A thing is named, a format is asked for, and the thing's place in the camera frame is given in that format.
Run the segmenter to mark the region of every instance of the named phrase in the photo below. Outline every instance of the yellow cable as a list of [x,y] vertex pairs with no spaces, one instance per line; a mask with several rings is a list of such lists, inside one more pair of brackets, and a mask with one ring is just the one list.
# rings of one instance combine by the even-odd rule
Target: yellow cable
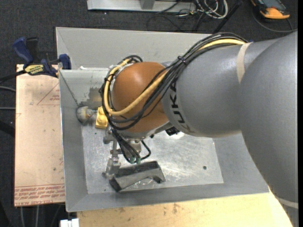
[[221,40],[215,40],[213,42],[210,42],[204,46],[202,46],[201,48],[199,48],[199,50],[202,50],[206,47],[212,46],[212,45],[216,45],[216,44],[245,44],[245,42],[240,41],[240,40],[236,40],[236,39],[221,39]]
[[[202,46],[199,50],[202,50],[206,47],[212,46],[212,45],[216,45],[216,44],[245,44],[245,42],[243,41],[239,41],[236,39],[219,39],[213,42],[210,42],[204,46]],[[124,66],[124,65],[119,65],[117,67],[115,67],[114,69],[111,70],[110,74],[115,73],[117,70],[120,69],[120,67]],[[120,110],[120,111],[113,111],[113,109],[110,108],[109,104],[108,104],[108,88],[109,88],[109,81],[111,80],[112,76],[108,77],[108,81],[106,81],[105,84],[105,88],[104,88],[104,95],[103,95],[103,100],[104,100],[104,106],[106,111],[109,114],[112,114],[114,116],[120,116],[123,115],[127,112],[129,112],[130,110],[132,110],[135,106],[138,105],[138,103],[140,101],[142,101],[143,98],[145,98],[151,91],[153,91],[162,81],[162,79],[164,78],[165,74],[167,73],[165,72],[162,76],[160,76],[158,79],[156,79],[142,94],[140,94],[130,105],[128,105],[126,108]]]

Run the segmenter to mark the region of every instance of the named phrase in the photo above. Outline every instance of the blue clamp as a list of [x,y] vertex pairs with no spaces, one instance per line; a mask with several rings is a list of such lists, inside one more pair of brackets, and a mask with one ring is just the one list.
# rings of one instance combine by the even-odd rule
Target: blue clamp
[[[58,77],[58,70],[52,67],[50,62],[46,59],[42,59],[40,63],[33,63],[34,58],[31,55],[30,51],[26,47],[25,38],[21,37],[13,43],[13,49],[18,56],[23,58],[26,61],[26,64],[23,66],[24,72],[27,72],[29,75],[47,75],[51,77]],[[67,54],[61,54],[59,59],[55,60],[59,63],[58,69],[70,70],[71,61]]]

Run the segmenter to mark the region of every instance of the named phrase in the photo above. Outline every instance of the orange device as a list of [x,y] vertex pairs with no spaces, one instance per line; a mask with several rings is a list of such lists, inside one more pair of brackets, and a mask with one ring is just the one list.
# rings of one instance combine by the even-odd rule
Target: orange device
[[280,0],[250,0],[263,18],[286,19],[290,14]]

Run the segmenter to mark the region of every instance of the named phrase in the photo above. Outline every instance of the metal bracket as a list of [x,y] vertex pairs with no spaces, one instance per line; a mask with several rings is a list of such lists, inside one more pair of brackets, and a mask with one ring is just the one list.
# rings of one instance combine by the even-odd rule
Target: metal bracket
[[157,183],[166,181],[158,162],[152,161],[120,168],[118,173],[109,180],[109,183],[119,192],[145,178],[151,178]]

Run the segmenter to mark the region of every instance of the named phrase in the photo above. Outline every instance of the black carpet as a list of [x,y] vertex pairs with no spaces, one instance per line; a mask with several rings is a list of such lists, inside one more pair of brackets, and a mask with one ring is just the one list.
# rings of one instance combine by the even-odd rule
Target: black carpet
[[[231,8],[236,1],[227,0],[227,3]],[[281,1],[291,14],[290,24],[297,28],[298,0]],[[155,16],[149,12],[87,11],[87,0],[0,0],[0,19],[0,78],[14,73],[16,64],[24,63],[12,50],[13,42],[19,37],[38,37],[38,57],[45,58],[46,53],[50,58],[56,57],[54,32],[58,26],[210,34],[221,22],[206,19],[198,23],[197,17],[178,18],[165,13]],[[287,21],[265,25],[277,31],[291,30]],[[261,27],[252,17],[249,0],[243,1],[221,31],[233,32],[254,42],[290,33]],[[16,88],[16,80],[11,79],[1,86]],[[15,100],[14,92],[0,89],[0,107],[15,107]],[[15,127],[15,111],[0,110],[0,122],[0,129],[3,129],[0,130],[0,226],[19,227],[22,226],[20,208],[13,207],[15,141],[9,134]],[[36,210],[36,207],[23,209],[27,227],[35,226]],[[54,226],[57,226],[57,219],[68,218],[64,206],[40,206],[38,226],[49,227],[56,213]]]

